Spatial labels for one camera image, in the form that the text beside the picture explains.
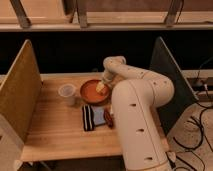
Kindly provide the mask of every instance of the metal bar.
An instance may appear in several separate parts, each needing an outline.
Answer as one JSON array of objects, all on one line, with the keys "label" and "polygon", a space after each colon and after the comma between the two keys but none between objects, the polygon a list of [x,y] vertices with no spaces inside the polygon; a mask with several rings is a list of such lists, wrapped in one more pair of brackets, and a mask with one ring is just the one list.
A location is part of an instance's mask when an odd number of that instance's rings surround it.
[{"label": "metal bar", "polygon": [[81,28],[87,27],[87,11],[86,11],[86,0],[76,0],[78,22]]},{"label": "metal bar", "polygon": [[76,0],[62,0],[63,10],[65,15],[69,15],[69,22],[71,23],[76,11]]},{"label": "metal bar", "polygon": [[171,5],[169,7],[169,11],[164,20],[164,23],[166,24],[166,26],[172,27],[174,25],[176,15],[180,8],[181,3],[182,3],[182,0],[172,0]]},{"label": "metal bar", "polygon": [[26,12],[21,4],[20,0],[10,0],[13,9],[18,18],[19,24],[22,28],[29,28],[31,26],[31,22],[26,15]]},{"label": "metal bar", "polygon": [[44,166],[47,171],[53,171],[44,161],[40,161],[40,164]]}]

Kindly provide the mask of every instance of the power cord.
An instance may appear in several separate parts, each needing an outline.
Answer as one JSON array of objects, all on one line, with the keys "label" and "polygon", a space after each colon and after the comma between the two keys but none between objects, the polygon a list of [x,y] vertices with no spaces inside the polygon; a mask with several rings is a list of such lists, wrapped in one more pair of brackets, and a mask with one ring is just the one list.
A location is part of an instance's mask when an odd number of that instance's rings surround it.
[{"label": "power cord", "polygon": [[[181,157],[176,156],[178,160],[180,160],[182,163],[184,163],[185,165],[187,165],[188,167],[190,167],[193,171],[197,171],[197,169],[195,169],[191,164],[189,164],[187,161],[183,160]],[[180,168],[184,168],[184,169],[188,169],[186,167],[177,167],[175,168],[175,170],[180,169]]]},{"label": "power cord", "polygon": [[185,169],[186,171],[190,171],[190,169],[189,168],[187,168],[187,167],[183,167],[183,166],[180,166],[180,167],[176,167],[175,169],[174,169],[174,171],[177,171],[177,170],[179,170],[179,169]]},{"label": "power cord", "polygon": [[205,108],[205,109],[213,109],[213,99],[212,99],[212,97],[211,97],[210,94],[209,94],[208,85],[207,85],[207,83],[204,82],[204,81],[201,81],[201,83],[203,84],[204,91],[205,91],[206,96],[208,97],[208,99],[209,99],[211,105],[210,105],[210,106],[204,106],[204,105],[200,104],[199,102],[196,102],[196,103],[197,103],[197,105],[199,105],[199,106],[202,107],[202,108]]},{"label": "power cord", "polygon": [[[198,158],[198,159],[201,161],[201,163],[202,163],[202,165],[203,165],[203,171],[205,171],[205,168],[206,168],[205,163],[204,163],[204,161],[194,152],[194,150],[196,150],[197,148],[199,148],[199,147],[203,144],[203,139],[205,138],[205,139],[206,139],[206,142],[207,142],[207,144],[208,144],[208,146],[209,146],[209,148],[210,148],[210,150],[211,150],[211,152],[213,152],[213,147],[211,146],[211,144],[210,144],[210,142],[209,142],[209,140],[208,140],[208,138],[207,138],[207,136],[206,136],[206,134],[205,134],[205,130],[204,130],[204,126],[203,126],[203,121],[202,121],[203,115],[204,115],[205,111],[210,110],[210,109],[212,109],[212,108],[204,108],[203,110],[201,110],[201,112],[200,112],[200,114],[199,114],[199,119],[197,119],[197,118],[191,116],[190,118],[192,119],[192,121],[190,121],[190,120],[187,121],[187,122],[189,122],[189,123],[192,123],[192,124],[196,125],[196,126],[199,128],[199,130],[200,130],[201,138],[200,138],[199,143],[198,143],[196,146],[194,146],[194,147],[188,147],[188,146],[186,146],[186,145],[183,145],[183,144],[180,143],[175,137],[173,137],[174,141],[175,141],[179,146],[181,146],[182,148],[184,148],[184,150],[185,150],[184,152],[191,152],[196,158]],[[183,160],[183,159],[180,158],[179,156],[177,156],[177,159],[179,159],[180,161],[182,161],[183,163],[185,163],[185,164],[186,164],[187,166],[189,166],[191,169],[196,170],[194,167],[192,168],[191,165],[190,165],[188,162],[186,162],[185,160]]]},{"label": "power cord", "polygon": [[197,83],[198,79],[200,78],[200,72],[201,69],[203,68],[204,65],[206,65],[207,63],[209,63],[211,60],[213,60],[213,56],[208,58],[207,60],[205,60],[198,68],[198,73],[197,73],[197,77],[195,79],[195,84]]}]

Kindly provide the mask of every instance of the white cup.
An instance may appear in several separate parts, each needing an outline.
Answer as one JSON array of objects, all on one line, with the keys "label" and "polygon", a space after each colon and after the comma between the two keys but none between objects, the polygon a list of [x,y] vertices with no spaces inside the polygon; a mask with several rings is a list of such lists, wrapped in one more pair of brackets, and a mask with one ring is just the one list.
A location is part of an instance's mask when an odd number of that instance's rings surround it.
[{"label": "white cup", "polygon": [[59,87],[58,94],[63,97],[68,106],[75,104],[76,87],[73,84],[64,84]]}]

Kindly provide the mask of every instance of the blue object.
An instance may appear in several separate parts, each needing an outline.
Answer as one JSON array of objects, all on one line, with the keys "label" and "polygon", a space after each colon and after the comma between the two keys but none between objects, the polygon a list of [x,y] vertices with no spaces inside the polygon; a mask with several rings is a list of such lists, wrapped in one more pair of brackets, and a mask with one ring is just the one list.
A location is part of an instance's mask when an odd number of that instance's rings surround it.
[{"label": "blue object", "polygon": [[103,125],[106,123],[104,119],[104,109],[103,107],[92,107],[94,113],[94,124],[95,126]]}]

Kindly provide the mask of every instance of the dark background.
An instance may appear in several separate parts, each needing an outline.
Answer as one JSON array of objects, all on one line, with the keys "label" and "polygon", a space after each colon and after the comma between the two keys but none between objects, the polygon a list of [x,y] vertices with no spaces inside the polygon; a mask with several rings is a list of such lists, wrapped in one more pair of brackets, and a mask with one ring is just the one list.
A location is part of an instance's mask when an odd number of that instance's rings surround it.
[{"label": "dark background", "polygon": [[[109,32],[1,32],[0,74],[5,74],[25,39],[32,41],[41,73],[102,71],[107,56],[148,68],[155,39],[162,36],[181,69],[198,69],[213,56],[213,30]],[[213,68],[209,62],[204,68]]]}]

